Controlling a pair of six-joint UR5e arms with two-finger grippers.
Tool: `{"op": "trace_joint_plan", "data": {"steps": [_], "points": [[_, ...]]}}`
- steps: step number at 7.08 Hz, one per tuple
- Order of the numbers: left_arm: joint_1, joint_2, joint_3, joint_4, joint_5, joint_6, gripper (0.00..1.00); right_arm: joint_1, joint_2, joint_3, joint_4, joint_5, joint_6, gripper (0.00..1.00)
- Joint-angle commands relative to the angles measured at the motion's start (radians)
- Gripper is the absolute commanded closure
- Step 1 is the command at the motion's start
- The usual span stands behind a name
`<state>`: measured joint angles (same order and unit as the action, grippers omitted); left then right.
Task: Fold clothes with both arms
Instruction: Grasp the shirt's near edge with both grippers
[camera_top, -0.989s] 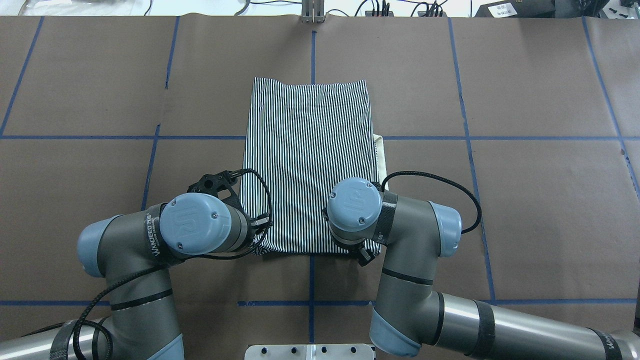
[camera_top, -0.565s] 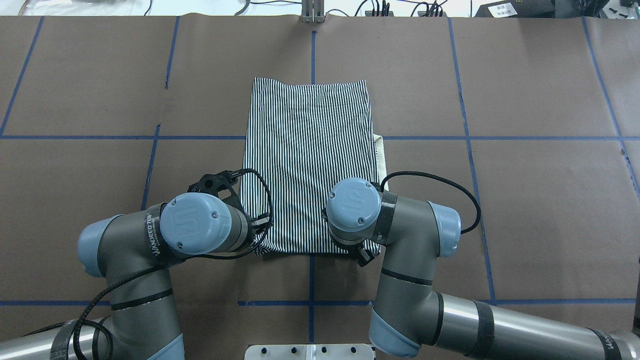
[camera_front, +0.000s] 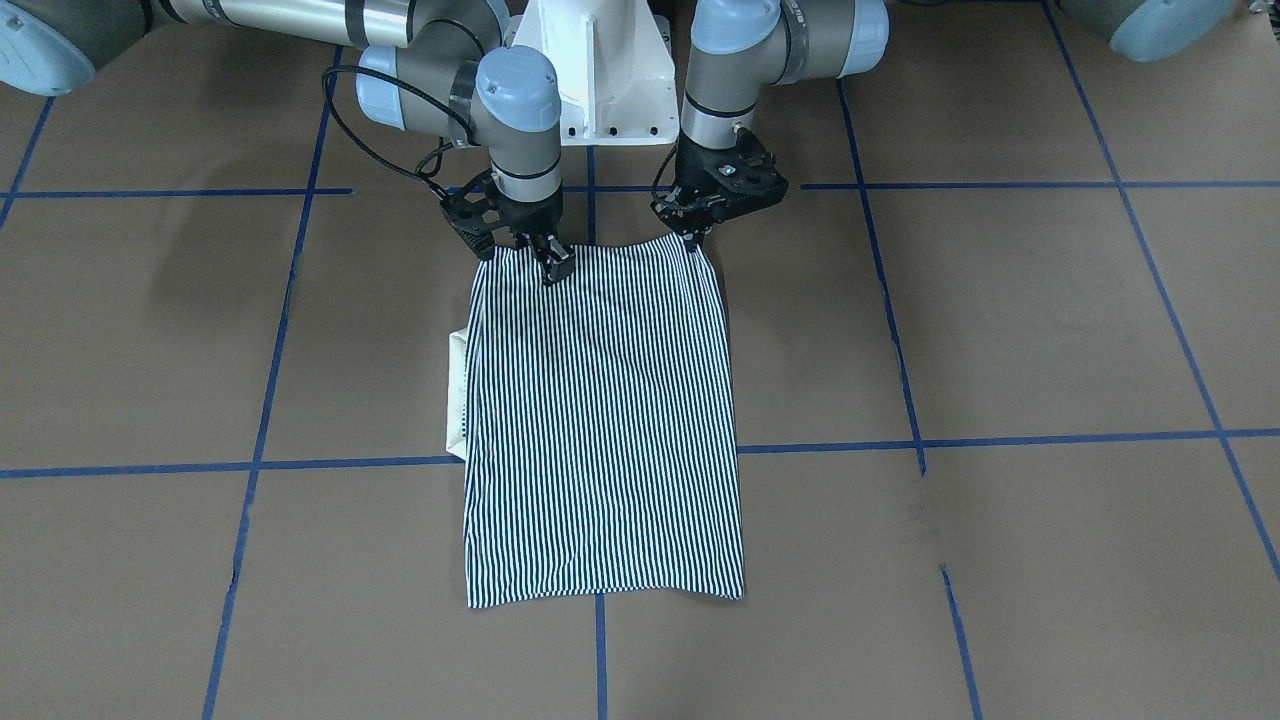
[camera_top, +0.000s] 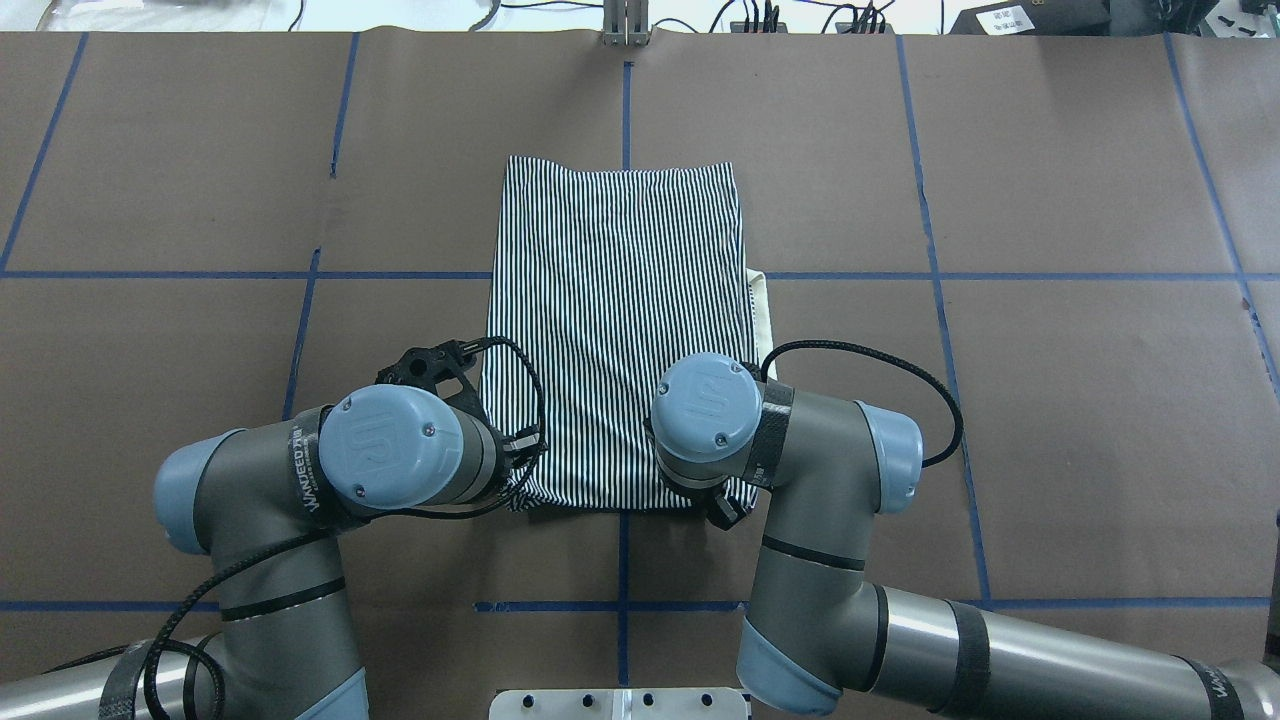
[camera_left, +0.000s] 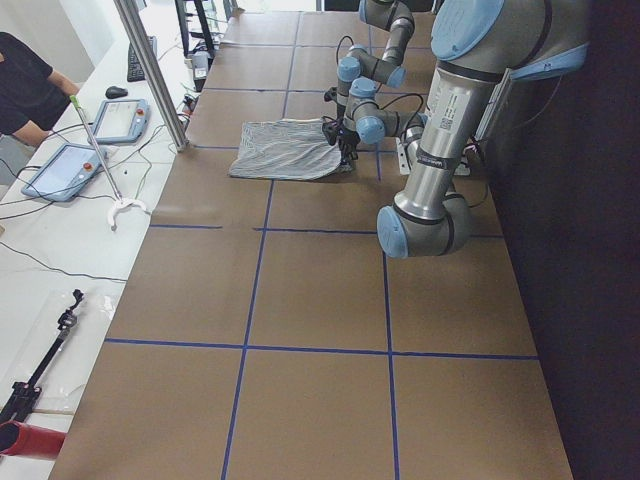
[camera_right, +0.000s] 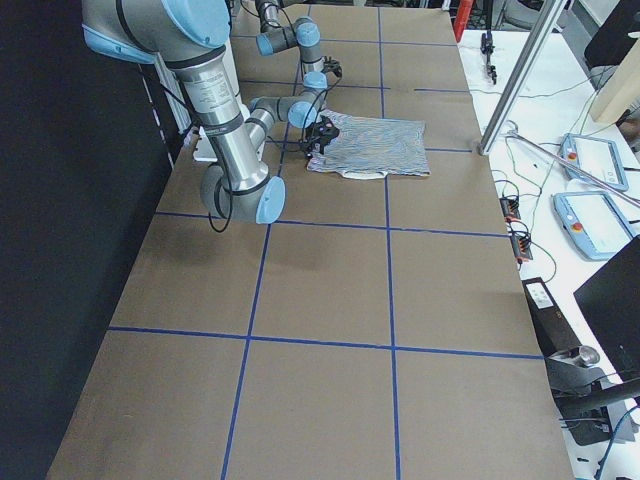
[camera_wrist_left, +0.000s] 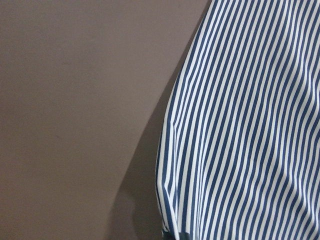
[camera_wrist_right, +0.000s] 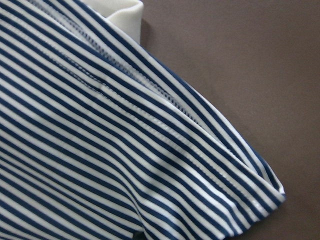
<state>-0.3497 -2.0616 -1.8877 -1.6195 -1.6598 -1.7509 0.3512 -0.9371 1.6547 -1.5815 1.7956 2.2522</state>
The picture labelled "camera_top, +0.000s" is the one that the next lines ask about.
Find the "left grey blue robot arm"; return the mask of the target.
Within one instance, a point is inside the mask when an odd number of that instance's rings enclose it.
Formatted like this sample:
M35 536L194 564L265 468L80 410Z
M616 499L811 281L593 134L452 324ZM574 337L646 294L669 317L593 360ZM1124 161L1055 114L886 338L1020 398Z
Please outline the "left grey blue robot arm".
M4 684L3 716L366 719L339 538L502 509L548 433L536 368L488 336L410 348L335 404L177 450L155 514L212 575L152 637Z

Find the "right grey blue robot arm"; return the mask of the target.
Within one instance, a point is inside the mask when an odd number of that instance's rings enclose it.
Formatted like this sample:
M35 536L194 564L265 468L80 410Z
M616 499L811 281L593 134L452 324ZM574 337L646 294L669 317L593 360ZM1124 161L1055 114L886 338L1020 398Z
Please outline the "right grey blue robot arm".
M922 477L909 416L694 354L660 377L649 425L671 484L771 493L737 676L773 708L826 716L856 691L950 719L1277 716L1277 669L1261 661L1207 664L869 582L874 520L905 510Z

